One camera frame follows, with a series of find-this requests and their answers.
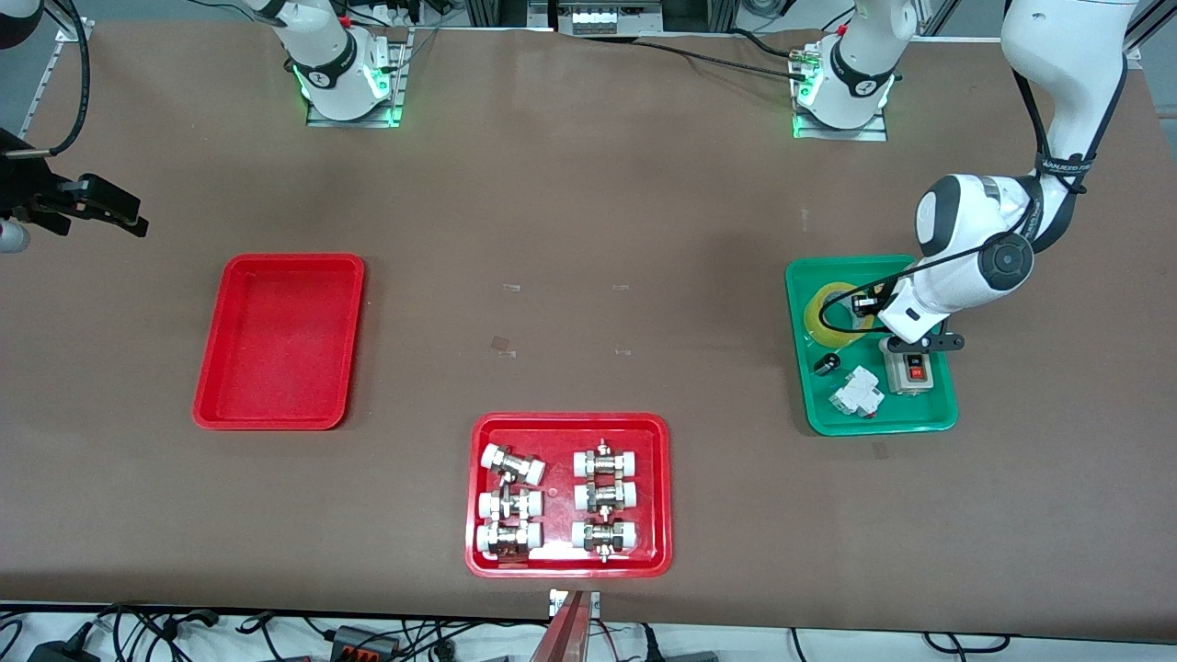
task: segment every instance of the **empty red tray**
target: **empty red tray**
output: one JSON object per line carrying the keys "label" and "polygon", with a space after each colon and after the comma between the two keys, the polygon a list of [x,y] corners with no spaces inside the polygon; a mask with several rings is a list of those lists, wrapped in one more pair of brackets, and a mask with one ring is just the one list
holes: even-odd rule
{"label": "empty red tray", "polygon": [[244,254],[221,277],[192,417],[211,430],[327,430],[347,408],[364,260]]}

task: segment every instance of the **roll of tape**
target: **roll of tape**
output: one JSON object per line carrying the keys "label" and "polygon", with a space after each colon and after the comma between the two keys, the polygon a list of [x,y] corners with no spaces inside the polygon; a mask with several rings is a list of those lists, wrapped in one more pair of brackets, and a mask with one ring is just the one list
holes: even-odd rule
{"label": "roll of tape", "polygon": [[[818,290],[817,293],[813,294],[813,298],[810,299],[810,303],[805,304],[805,331],[807,331],[810,337],[818,344],[839,350],[863,337],[862,333],[843,333],[842,331],[826,329],[818,317],[822,313],[822,306],[824,306],[826,302],[838,297],[839,294],[845,294],[853,289],[855,286],[850,283],[830,283],[825,287]],[[851,329],[869,329],[875,325],[873,315],[867,315],[866,317],[858,317],[855,315],[855,310],[850,305],[850,297],[842,299],[836,305],[842,305],[847,312],[850,312],[850,318],[853,320]]]}

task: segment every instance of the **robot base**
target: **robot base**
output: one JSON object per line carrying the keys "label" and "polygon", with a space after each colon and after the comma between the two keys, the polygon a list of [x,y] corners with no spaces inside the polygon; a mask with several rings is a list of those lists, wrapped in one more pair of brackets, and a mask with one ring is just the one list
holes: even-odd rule
{"label": "robot base", "polygon": [[858,128],[834,128],[822,124],[813,113],[799,101],[802,97],[813,93],[812,80],[818,77],[817,68],[820,66],[818,54],[819,44],[806,44],[805,53],[813,57],[810,61],[789,61],[789,72],[799,73],[807,77],[807,81],[789,81],[790,100],[793,106],[793,138],[820,138],[824,140],[863,140],[869,143],[886,141],[886,120],[883,115],[883,107],[876,111],[875,117]]}
{"label": "robot base", "polygon": [[388,87],[390,93],[384,100],[360,118],[339,121],[324,117],[324,114],[314,107],[311,100],[307,99],[307,94],[304,91],[302,98],[307,99],[306,125],[335,128],[394,128],[400,126],[400,117],[405,108],[405,87],[408,85],[408,68],[411,66],[411,64],[405,62],[408,61],[413,53],[414,32],[415,29],[410,29],[408,37],[404,42],[390,42],[385,37],[375,37],[372,39],[372,46],[375,51],[377,66],[384,67],[392,65],[397,67],[397,69],[390,74],[377,75],[373,78],[377,85]]}

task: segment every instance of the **table surface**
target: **table surface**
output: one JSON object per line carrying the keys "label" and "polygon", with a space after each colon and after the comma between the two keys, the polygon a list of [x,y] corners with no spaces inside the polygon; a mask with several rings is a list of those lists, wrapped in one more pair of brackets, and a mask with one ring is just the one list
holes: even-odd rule
{"label": "table surface", "polygon": [[[73,55],[34,144],[72,121]],[[1158,296],[1177,177],[1139,72],[1066,237],[953,318],[956,428],[834,439],[805,423],[782,273],[911,252],[938,177],[1026,170],[996,45],[912,45],[886,144],[792,139],[776,79],[545,33],[440,33],[393,131],[304,127],[264,26],[102,24],[92,58],[54,167],[140,196],[152,230],[34,230],[0,260],[7,598],[539,617],[550,588],[594,587],[613,620],[1177,638],[1177,309]],[[368,264],[350,413],[201,430],[221,269],[284,251]],[[466,570],[470,430],[510,410],[665,417],[665,575]]]}

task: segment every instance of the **red tray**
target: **red tray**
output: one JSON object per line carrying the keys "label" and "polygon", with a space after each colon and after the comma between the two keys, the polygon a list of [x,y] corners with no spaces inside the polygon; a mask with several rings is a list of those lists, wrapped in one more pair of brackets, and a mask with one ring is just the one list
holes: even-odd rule
{"label": "red tray", "polygon": [[327,430],[344,417],[364,290],[350,253],[244,254],[221,277],[192,417],[211,430]]}
{"label": "red tray", "polygon": [[[572,454],[597,448],[601,437],[614,451],[636,454],[638,505],[618,512],[637,525],[638,545],[626,555],[601,563],[594,554],[572,547],[572,522],[583,522],[577,512],[572,486],[584,478],[572,475]],[[484,523],[478,516],[478,495],[491,491],[499,477],[483,469],[480,459],[487,444],[508,446],[514,455],[534,455],[547,463],[539,489],[544,492],[544,514],[534,521],[543,525],[544,547],[526,561],[500,563],[474,547],[474,529]],[[477,425],[470,448],[470,489],[466,503],[466,567],[479,577],[656,577],[670,568],[670,430],[652,413],[487,413]]]}

